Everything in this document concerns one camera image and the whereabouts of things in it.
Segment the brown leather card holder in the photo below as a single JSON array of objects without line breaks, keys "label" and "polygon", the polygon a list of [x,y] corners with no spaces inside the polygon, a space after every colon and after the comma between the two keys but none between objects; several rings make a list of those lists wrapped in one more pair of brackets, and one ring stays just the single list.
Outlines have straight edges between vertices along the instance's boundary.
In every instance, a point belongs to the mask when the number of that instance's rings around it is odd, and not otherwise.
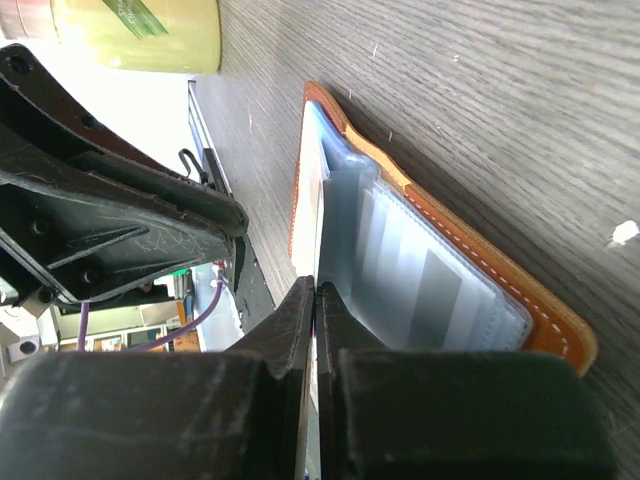
[{"label": "brown leather card holder", "polygon": [[584,319],[412,180],[314,81],[289,256],[394,349],[544,352],[579,374],[597,357]]}]

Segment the green squeeze bottle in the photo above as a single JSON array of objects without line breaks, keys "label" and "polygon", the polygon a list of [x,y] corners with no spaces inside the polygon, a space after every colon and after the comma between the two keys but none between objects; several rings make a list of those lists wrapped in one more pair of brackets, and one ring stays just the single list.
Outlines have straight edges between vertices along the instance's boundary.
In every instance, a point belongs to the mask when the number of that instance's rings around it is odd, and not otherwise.
[{"label": "green squeeze bottle", "polygon": [[122,70],[211,74],[221,63],[213,0],[8,0],[1,3],[1,33],[59,44]]}]

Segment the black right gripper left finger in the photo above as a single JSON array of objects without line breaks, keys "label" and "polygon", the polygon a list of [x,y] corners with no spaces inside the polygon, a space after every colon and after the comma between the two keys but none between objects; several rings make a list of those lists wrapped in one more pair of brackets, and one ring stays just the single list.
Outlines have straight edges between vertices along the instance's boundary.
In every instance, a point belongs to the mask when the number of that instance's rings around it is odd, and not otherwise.
[{"label": "black right gripper left finger", "polygon": [[215,353],[47,354],[1,397],[5,479],[300,479],[315,286]]}]

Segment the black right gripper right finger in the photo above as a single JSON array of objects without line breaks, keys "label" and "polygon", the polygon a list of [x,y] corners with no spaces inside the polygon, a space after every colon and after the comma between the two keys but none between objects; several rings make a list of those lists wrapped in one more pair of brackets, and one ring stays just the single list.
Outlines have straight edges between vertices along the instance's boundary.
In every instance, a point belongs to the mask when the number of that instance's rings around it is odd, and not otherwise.
[{"label": "black right gripper right finger", "polygon": [[612,479],[617,462],[572,367],[528,352],[385,347],[336,288],[315,327],[326,479]]}]

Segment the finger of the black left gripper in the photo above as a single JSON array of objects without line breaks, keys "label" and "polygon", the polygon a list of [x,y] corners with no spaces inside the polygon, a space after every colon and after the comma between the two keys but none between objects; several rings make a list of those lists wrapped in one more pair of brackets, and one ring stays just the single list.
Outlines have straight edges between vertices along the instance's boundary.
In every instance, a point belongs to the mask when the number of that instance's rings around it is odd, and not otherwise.
[{"label": "finger of the black left gripper", "polygon": [[104,302],[233,256],[231,196],[159,164],[97,121],[21,44],[1,51],[1,295]]}]

